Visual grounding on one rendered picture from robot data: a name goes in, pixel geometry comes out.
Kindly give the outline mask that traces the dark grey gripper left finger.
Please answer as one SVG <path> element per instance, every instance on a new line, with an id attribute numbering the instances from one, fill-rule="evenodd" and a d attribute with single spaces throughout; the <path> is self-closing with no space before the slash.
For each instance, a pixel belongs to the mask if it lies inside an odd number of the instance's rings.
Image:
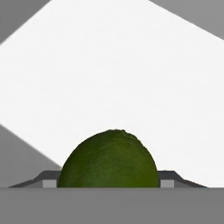
<path id="1" fill-rule="evenodd" d="M 60 171 L 42 171 L 36 178 L 12 185 L 11 188 L 56 188 Z"/>

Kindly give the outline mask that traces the white fridge drawer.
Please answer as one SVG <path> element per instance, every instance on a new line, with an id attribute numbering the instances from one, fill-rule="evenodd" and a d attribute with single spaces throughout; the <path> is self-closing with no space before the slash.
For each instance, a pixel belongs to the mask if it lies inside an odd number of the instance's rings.
<path id="1" fill-rule="evenodd" d="M 224 188 L 224 40 L 149 0 L 52 0 L 0 45 L 0 124 L 58 164 L 125 130 Z"/>

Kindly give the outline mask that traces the green lime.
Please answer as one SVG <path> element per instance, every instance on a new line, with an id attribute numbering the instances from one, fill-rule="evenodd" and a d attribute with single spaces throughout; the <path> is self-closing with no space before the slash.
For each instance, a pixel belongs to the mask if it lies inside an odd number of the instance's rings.
<path id="1" fill-rule="evenodd" d="M 136 136 L 109 129 L 80 143 L 64 163 L 59 187 L 159 187 L 152 155 Z"/>

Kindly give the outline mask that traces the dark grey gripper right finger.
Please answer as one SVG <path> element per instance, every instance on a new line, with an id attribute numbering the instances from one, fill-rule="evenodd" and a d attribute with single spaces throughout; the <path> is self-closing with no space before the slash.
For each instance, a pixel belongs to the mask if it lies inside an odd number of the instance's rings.
<path id="1" fill-rule="evenodd" d="M 181 178 L 175 171 L 158 171 L 161 188 L 204 188 L 203 185 Z"/>

